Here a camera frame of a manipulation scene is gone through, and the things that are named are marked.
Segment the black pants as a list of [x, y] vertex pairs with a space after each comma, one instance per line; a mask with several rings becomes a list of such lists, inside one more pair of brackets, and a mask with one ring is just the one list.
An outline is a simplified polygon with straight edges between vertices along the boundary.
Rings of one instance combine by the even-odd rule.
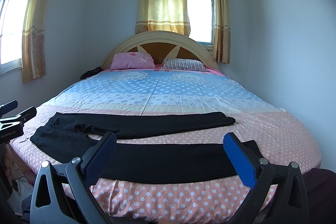
[[[116, 135], [116, 149], [102, 172], [110, 180], [140, 184], [183, 184], [237, 175], [223, 143], [132, 144], [134, 139], [231, 126], [234, 118], [221, 112], [188, 115], [131, 116], [56, 113], [39, 127], [31, 141], [53, 159], [67, 163], [97, 144], [92, 135]], [[255, 141], [245, 141], [257, 157]]]

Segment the black clothing beside bed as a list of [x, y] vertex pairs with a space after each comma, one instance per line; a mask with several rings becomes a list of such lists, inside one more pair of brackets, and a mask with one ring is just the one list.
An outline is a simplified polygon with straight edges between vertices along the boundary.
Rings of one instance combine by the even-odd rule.
[[95, 69], [92, 69], [92, 70], [89, 70], [89, 71], [86, 71], [85, 73], [83, 73], [81, 76], [80, 76], [80, 80], [84, 80], [84, 79], [87, 79], [87, 78], [90, 78], [94, 75], [97, 75], [99, 74], [100, 72], [102, 72], [104, 69], [102, 69], [102, 67], [96, 67]]

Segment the polka dot bed sheet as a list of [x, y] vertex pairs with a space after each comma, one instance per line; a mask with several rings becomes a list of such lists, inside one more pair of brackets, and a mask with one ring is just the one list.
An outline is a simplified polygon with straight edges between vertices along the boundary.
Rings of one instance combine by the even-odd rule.
[[273, 164], [320, 166], [307, 128], [226, 76], [207, 72], [103, 71], [37, 109], [11, 148], [34, 172], [80, 157], [106, 133], [114, 153], [90, 190], [109, 217], [222, 223], [246, 198], [223, 149], [226, 133]]

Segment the yellow left window curtain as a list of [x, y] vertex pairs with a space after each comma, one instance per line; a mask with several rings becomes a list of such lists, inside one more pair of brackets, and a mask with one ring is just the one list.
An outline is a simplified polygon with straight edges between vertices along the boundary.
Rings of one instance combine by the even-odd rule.
[[46, 75], [45, 15], [48, 0], [28, 0], [22, 31], [23, 82]]

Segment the pink pillow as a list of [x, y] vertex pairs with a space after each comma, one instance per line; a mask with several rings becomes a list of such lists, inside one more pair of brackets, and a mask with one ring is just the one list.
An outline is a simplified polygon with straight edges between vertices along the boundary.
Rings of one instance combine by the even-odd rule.
[[143, 52], [116, 53], [110, 65], [110, 70], [154, 68], [155, 64], [151, 55]]

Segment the left side window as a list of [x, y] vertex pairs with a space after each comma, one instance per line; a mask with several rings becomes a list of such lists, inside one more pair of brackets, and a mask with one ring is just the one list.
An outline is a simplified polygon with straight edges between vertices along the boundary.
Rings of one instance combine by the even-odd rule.
[[1, 73], [22, 65], [22, 30], [27, 2], [1, 1]]

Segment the window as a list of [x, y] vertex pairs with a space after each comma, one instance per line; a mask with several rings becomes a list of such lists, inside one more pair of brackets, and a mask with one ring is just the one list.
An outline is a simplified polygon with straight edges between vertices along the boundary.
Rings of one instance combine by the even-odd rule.
[[22, 65], [22, 30], [27, 2], [1, 1], [1, 73]]
[[189, 38], [206, 49], [213, 48], [214, 0], [187, 0], [191, 32]]

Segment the striped pillow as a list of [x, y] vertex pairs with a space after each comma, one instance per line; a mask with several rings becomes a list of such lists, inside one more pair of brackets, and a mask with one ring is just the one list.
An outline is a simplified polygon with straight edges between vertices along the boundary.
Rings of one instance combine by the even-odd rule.
[[197, 71], [208, 72], [205, 65], [194, 59], [168, 59], [162, 63], [162, 69], [177, 70], [177, 71]]

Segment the yellow right curtain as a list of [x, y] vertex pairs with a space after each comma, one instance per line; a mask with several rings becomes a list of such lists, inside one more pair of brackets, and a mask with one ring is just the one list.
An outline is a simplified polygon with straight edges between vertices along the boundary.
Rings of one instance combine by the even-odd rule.
[[213, 58], [217, 63], [230, 63], [231, 28], [229, 0], [214, 0]]

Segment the cream arched headboard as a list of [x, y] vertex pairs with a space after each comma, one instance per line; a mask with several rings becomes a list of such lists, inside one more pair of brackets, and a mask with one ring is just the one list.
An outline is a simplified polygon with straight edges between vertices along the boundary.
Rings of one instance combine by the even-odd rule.
[[114, 55], [123, 52], [148, 53], [155, 64], [161, 64], [165, 59], [195, 59], [208, 67], [219, 69], [217, 63], [204, 46], [187, 36], [175, 32], [150, 31], [131, 36], [109, 54], [102, 68], [107, 69]]

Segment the back window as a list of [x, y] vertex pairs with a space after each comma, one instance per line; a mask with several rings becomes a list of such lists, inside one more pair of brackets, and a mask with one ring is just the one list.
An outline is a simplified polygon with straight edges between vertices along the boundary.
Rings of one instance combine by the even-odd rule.
[[191, 32], [189, 38], [206, 49], [213, 48], [214, 0], [187, 0]]

